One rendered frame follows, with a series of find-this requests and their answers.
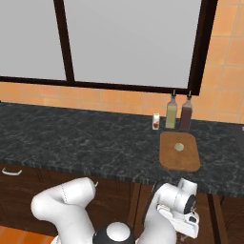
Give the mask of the brown wooden cutting board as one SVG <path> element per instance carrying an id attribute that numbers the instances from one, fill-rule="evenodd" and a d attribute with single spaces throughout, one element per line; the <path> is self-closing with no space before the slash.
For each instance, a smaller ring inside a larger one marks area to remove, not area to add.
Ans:
<path id="1" fill-rule="evenodd" d="M 182 143 L 184 150 L 178 152 L 174 146 Z M 195 137 L 187 132 L 162 132 L 160 134 L 159 162 L 163 168 L 194 173 L 200 169 L 200 159 Z"/>

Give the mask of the dark wooden cupboard door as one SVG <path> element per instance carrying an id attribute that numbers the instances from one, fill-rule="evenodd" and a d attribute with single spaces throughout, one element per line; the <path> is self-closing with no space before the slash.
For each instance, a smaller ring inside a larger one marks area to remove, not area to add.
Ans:
<path id="1" fill-rule="evenodd" d="M 158 205 L 164 205 L 172 211 L 180 214 L 188 214 L 195 211 L 197 184 L 181 178 L 178 185 L 160 181 L 152 188 L 152 193 L 146 205 L 142 217 L 143 230 L 141 235 L 135 240 L 135 244 L 176 244 L 178 233 L 172 223 L 164 217 L 158 210 Z M 214 234 L 204 231 L 202 235 L 193 238 L 193 244 L 215 244 Z M 188 238 L 181 234 L 180 241 Z"/>

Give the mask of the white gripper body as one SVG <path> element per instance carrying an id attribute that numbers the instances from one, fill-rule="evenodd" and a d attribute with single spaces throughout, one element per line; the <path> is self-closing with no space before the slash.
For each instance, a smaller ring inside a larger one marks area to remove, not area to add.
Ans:
<path id="1" fill-rule="evenodd" d="M 157 210 L 172 223 L 178 233 L 191 238 L 198 237 L 199 215 L 197 212 L 192 211 L 187 214 L 178 213 L 164 205 L 158 205 Z"/>

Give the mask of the small white carton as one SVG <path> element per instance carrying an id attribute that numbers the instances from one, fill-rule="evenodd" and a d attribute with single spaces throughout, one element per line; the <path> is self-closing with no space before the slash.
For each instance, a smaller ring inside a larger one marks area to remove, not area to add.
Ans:
<path id="1" fill-rule="evenodd" d="M 159 129 L 159 122 L 160 122 L 160 114 L 154 113 L 152 115 L 152 129 L 158 130 Z"/>

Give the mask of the dark wooden drawer front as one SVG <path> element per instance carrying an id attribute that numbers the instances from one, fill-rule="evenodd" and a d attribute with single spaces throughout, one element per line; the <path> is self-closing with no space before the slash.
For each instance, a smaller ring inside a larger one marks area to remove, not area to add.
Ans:
<path id="1" fill-rule="evenodd" d="M 22 170 L 22 173 L 18 176 L 4 175 L 3 168 L 13 173 Z M 48 188 L 82 176 L 0 163 L 0 225 L 56 236 L 57 231 L 51 223 L 37 220 L 32 215 L 32 198 Z M 93 227 L 97 230 L 113 221 L 125 222 L 132 227 L 135 217 L 131 210 L 134 184 L 98 176 L 89 175 L 89 178 L 98 183 L 95 198 L 87 207 Z"/>

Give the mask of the dark red vinegar bottle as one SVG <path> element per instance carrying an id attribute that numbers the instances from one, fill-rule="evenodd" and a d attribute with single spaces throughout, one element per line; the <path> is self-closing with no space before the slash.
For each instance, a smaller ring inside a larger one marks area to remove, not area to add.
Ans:
<path id="1" fill-rule="evenodd" d="M 191 126 L 191 119 L 193 114 L 193 105 L 191 102 L 192 93 L 189 92 L 187 95 L 186 102 L 182 105 L 181 118 L 180 118 L 180 129 L 188 130 Z"/>

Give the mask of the dark framed window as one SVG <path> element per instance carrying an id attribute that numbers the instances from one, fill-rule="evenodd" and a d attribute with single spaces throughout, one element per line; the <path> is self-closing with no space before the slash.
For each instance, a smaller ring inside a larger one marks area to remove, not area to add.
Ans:
<path id="1" fill-rule="evenodd" d="M 197 95 L 218 0 L 0 0 L 0 82 Z"/>

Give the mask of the yellow oil bottle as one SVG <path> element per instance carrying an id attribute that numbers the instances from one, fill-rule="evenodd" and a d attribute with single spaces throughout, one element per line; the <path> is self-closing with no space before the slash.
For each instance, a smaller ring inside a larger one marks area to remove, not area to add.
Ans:
<path id="1" fill-rule="evenodd" d="M 166 112 L 166 125 L 167 129 L 175 128 L 175 119 L 177 113 L 177 104 L 175 102 L 176 94 L 173 91 L 171 101 L 167 104 L 167 112 Z"/>

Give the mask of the dark wooden cabinet front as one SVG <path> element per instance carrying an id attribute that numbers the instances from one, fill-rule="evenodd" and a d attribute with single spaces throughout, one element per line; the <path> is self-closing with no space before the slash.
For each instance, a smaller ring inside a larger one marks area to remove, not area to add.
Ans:
<path id="1" fill-rule="evenodd" d="M 244 198 L 213 196 L 221 244 L 244 244 Z"/>

